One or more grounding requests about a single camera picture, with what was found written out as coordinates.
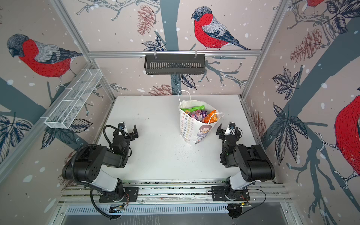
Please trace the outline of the orange snack packet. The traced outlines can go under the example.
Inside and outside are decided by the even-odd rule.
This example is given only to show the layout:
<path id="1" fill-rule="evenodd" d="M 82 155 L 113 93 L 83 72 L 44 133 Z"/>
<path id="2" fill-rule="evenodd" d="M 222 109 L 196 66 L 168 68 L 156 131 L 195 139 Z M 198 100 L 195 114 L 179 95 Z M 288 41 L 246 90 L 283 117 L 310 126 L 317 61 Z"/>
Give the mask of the orange snack packet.
<path id="1" fill-rule="evenodd" d="M 202 123 L 211 124 L 211 123 L 215 123 L 217 121 L 218 121 L 217 111 L 213 110 L 212 112 L 210 112 L 207 116 L 205 116 L 203 118 Z"/>

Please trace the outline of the purple candy packet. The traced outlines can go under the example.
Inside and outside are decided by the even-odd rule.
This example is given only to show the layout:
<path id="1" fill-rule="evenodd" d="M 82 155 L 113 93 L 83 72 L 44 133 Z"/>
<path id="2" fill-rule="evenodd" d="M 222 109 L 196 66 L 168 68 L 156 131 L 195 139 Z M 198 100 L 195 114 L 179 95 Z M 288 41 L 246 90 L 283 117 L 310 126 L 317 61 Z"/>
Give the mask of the purple candy packet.
<path id="1" fill-rule="evenodd" d="M 189 116 L 197 121 L 202 121 L 206 116 L 208 115 L 206 110 L 196 110 L 194 112 L 191 112 Z"/>

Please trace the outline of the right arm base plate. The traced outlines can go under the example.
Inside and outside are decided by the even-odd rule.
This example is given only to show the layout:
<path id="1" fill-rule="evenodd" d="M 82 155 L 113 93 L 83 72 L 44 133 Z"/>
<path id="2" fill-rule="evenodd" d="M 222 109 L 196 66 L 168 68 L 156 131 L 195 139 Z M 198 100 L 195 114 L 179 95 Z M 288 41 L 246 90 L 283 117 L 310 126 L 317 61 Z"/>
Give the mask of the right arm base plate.
<path id="1" fill-rule="evenodd" d="M 215 202 L 225 201 L 246 201 L 248 202 L 250 197 L 247 190 L 233 190 L 226 186 L 212 186 L 211 190 L 207 191 L 209 196 L 212 196 L 212 200 Z"/>

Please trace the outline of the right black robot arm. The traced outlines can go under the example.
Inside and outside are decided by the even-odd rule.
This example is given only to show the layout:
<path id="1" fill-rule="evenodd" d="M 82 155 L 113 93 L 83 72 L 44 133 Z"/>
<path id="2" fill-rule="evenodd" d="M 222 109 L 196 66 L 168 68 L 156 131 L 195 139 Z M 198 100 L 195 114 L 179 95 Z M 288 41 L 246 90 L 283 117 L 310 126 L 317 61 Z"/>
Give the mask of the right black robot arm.
<path id="1" fill-rule="evenodd" d="M 220 163 L 226 168 L 239 168 L 237 174 L 226 179 L 224 185 L 212 186 L 208 193 L 213 201 L 249 201 L 248 187 L 275 178 L 275 169 L 261 145 L 249 147 L 238 143 L 242 130 L 229 123 L 227 129 L 217 128 L 222 140 Z"/>

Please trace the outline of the white printed paper bag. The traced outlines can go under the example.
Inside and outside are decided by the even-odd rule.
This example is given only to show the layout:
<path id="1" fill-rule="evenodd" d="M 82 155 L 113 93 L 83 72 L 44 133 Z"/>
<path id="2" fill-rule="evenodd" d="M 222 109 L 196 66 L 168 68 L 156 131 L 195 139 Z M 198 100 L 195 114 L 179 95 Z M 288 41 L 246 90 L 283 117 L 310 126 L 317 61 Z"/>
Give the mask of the white printed paper bag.
<path id="1" fill-rule="evenodd" d="M 205 139 L 209 133 L 213 130 L 215 125 L 219 122 L 219 120 L 224 116 L 223 112 L 219 112 L 211 105 L 207 104 L 204 101 L 198 101 L 194 99 L 189 100 L 179 100 L 179 112 L 180 112 L 180 132 L 184 141 L 188 145 L 196 145 L 200 143 L 203 139 Z M 213 110 L 217 111 L 217 122 L 207 124 L 202 123 L 201 121 L 194 120 L 189 116 L 190 113 L 185 113 L 181 110 L 181 108 L 191 108 L 195 106 L 205 106 L 205 110 L 209 114 Z"/>

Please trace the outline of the green chips bag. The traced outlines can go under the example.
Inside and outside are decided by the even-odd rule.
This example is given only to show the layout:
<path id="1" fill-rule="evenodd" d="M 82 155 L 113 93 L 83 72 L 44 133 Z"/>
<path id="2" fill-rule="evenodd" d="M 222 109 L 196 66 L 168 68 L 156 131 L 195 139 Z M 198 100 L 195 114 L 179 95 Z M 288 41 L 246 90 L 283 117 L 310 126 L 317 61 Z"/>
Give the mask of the green chips bag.
<path id="1" fill-rule="evenodd" d="M 185 113 L 192 113 L 198 110 L 205 110 L 205 106 L 194 106 L 191 108 L 181 108 L 182 111 L 184 111 Z"/>

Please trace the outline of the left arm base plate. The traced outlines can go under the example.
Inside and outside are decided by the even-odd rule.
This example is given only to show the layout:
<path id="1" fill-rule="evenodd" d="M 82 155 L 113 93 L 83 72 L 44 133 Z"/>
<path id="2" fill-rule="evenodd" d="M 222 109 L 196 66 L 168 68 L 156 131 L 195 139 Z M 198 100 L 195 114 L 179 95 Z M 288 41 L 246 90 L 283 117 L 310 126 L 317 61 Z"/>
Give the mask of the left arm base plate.
<path id="1" fill-rule="evenodd" d="M 120 187 L 113 192 L 101 192 L 100 203 L 135 203 L 139 187 Z"/>

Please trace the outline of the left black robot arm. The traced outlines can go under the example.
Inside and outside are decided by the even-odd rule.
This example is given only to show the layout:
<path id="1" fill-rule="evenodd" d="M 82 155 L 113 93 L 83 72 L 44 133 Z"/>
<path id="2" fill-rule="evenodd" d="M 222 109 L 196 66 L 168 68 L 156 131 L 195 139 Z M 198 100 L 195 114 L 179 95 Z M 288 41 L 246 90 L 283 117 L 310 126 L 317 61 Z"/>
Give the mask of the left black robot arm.
<path id="1" fill-rule="evenodd" d="M 79 148 L 62 170 L 62 177 L 99 192 L 101 203 L 134 203 L 139 188 L 124 187 L 123 181 L 105 172 L 102 166 L 124 168 L 132 156 L 130 142 L 139 137 L 137 128 L 128 133 L 125 123 L 105 125 L 108 146 L 88 144 Z"/>

